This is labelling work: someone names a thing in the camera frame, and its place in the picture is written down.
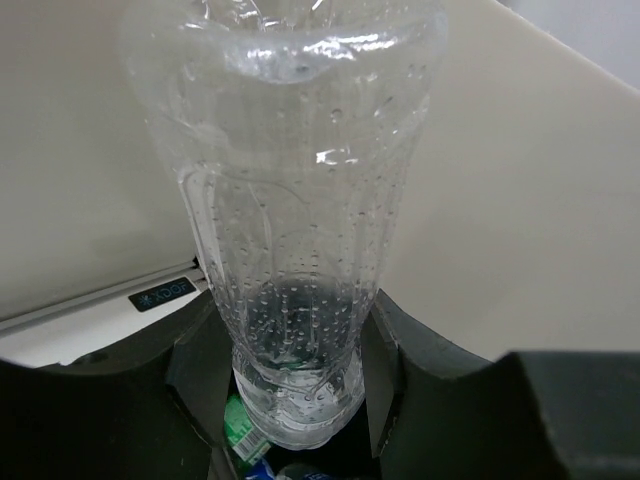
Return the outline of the green plastic bottle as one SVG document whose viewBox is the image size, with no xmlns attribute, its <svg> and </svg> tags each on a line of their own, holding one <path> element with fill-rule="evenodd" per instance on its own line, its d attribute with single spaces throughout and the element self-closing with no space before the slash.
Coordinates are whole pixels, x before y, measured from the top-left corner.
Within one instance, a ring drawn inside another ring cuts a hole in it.
<svg viewBox="0 0 640 480">
<path fill-rule="evenodd" d="M 263 433 L 253 425 L 237 394 L 227 399 L 224 411 L 224 433 L 233 452 L 249 466 L 255 465 L 271 447 Z"/>
</svg>

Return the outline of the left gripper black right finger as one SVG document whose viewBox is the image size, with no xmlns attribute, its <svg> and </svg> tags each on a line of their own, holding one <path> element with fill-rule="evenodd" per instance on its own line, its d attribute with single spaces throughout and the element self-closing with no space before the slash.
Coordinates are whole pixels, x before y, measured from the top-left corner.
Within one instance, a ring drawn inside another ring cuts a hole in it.
<svg viewBox="0 0 640 480">
<path fill-rule="evenodd" d="M 488 361 L 379 293 L 362 329 L 385 479 L 635 479 L 639 356 L 513 351 Z"/>
</svg>

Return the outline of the short bottle blue label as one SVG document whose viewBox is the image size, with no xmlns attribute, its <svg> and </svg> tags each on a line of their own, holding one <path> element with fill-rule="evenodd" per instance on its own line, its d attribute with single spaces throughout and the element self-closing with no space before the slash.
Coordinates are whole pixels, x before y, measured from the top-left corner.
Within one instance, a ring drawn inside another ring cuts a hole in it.
<svg viewBox="0 0 640 480">
<path fill-rule="evenodd" d="M 245 480 L 331 480 L 332 477 L 306 464 L 293 463 L 275 472 L 265 459 L 244 475 Z"/>
</svg>

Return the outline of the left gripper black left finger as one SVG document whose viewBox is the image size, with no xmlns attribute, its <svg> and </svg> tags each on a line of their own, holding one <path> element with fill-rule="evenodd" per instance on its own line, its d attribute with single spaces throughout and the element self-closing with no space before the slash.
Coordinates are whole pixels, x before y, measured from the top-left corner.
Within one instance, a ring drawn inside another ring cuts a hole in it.
<svg viewBox="0 0 640 480">
<path fill-rule="evenodd" d="M 68 366 L 1 364 L 5 479 L 234 479 L 231 342 L 210 293 Z"/>
</svg>

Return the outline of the clear bottle blue cap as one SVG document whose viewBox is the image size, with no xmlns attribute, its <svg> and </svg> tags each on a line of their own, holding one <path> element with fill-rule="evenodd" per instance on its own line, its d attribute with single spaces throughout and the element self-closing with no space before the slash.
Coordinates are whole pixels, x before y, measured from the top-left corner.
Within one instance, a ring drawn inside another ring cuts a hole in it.
<svg viewBox="0 0 640 480">
<path fill-rule="evenodd" d="M 379 290 L 429 89 L 437 1 L 134 1 L 120 55 L 173 172 L 252 422 L 327 443 L 364 398 Z"/>
</svg>

